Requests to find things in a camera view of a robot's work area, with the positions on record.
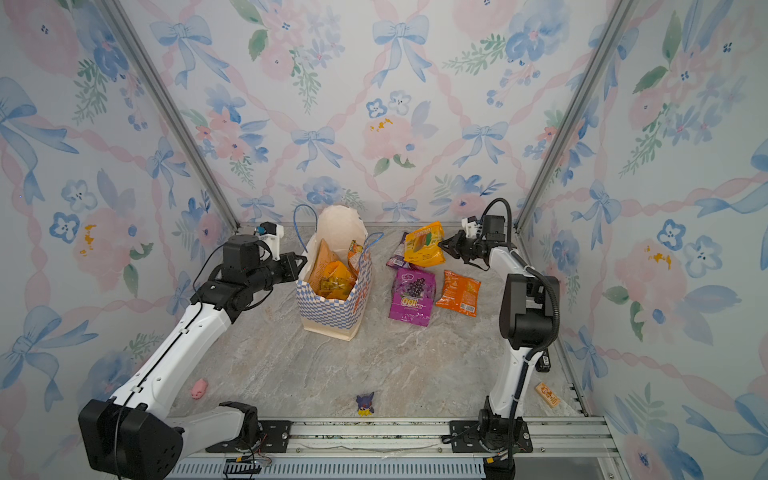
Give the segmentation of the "yellow mango candy bag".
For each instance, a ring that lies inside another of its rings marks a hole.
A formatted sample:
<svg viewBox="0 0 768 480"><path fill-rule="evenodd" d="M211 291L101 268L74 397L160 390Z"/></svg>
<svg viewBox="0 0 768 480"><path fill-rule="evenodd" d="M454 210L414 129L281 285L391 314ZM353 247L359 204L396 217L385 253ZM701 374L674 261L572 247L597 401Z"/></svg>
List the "yellow mango candy bag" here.
<svg viewBox="0 0 768 480"><path fill-rule="evenodd" d="M330 300L345 301L356 282L357 277L342 261L334 262L324 272L319 296Z"/></svg>
<svg viewBox="0 0 768 480"><path fill-rule="evenodd" d="M444 229L440 221L408 233L405 237L405 261L422 268L443 264L445 255L439 246L443 239Z"/></svg>

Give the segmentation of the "yellow mango candy bag front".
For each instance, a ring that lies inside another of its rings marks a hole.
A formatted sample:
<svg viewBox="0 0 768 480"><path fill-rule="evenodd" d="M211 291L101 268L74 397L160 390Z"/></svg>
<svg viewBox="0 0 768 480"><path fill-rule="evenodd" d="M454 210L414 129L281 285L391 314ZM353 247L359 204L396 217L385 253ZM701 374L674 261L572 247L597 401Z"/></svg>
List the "yellow mango candy bag front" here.
<svg viewBox="0 0 768 480"><path fill-rule="evenodd" d="M324 272L319 296L330 300L345 301L356 282L357 277L342 261L334 262Z"/></svg>

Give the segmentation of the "purple grape candy bag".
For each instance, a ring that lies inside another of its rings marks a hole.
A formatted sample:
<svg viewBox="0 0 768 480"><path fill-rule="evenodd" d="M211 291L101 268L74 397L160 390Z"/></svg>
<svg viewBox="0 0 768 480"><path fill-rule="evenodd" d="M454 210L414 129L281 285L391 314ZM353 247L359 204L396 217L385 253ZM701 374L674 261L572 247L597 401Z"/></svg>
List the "purple grape candy bag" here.
<svg viewBox="0 0 768 480"><path fill-rule="evenodd" d="M431 272L399 268L392 285L388 317L416 326L429 325L435 302L436 279Z"/></svg>

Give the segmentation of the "blue checkered paper bag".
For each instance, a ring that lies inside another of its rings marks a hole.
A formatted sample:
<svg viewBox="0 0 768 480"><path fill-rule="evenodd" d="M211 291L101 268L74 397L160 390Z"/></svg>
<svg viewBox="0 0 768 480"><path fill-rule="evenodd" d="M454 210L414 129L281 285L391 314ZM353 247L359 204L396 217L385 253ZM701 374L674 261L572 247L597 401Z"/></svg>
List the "blue checkered paper bag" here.
<svg viewBox="0 0 768 480"><path fill-rule="evenodd" d="M305 330L350 341L363 322L372 290L372 249L383 234L370 234L358 211L331 205L315 214L313 235L298 236L307 264L296 281Z"/></svg>

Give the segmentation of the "Fox's fruits candy bag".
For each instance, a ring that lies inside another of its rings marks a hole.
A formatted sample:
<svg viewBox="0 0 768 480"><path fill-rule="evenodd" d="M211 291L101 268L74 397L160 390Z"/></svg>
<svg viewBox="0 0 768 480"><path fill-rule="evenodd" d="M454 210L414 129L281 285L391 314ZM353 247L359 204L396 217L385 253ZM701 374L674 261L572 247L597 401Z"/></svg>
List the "Fox's fruits candy bag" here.
<svg viewBox="0 0 768 480"><path fill-rule="evenodd" d="M360 262L363 258L364 246L356 240L350 242L347 250L348 268L355 277L359 276Z"/></svg>

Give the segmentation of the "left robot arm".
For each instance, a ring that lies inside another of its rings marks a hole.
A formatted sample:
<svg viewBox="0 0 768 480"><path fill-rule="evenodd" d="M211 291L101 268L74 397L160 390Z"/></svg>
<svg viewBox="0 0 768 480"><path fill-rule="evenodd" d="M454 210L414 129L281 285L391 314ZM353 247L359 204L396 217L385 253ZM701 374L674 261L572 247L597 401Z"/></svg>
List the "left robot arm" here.
<svg viewBox="0 0 768 480"><path fill-rule="evenodd" d="M202 414L173 417L172 404L206 352L257 293L293 283L303 255L256 254L233 266L222 262L191 298L182 319L145 364L106 400L90 400L78 424L90 467L123 479L163 479L191 454L216 444L252 452L265 435L256 407L226 401Z"/></svg>

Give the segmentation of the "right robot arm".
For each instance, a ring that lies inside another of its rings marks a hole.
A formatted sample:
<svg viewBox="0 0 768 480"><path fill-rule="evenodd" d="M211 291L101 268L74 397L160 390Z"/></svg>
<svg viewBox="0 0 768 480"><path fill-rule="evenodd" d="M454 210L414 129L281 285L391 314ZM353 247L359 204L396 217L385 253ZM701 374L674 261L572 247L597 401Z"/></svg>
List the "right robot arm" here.
<svg viewBox="0 0 768 480"><path fill-rule="evenodd" d="M488 449L505 449L522 431L520 413L531 370L559 334L559 294L554 280L531 266L510 243L470 238L461 230L439 246L466 264L482 259L504 280L498 315L500 335L506 341L504 361L480 411L477 435Z"/></svg>

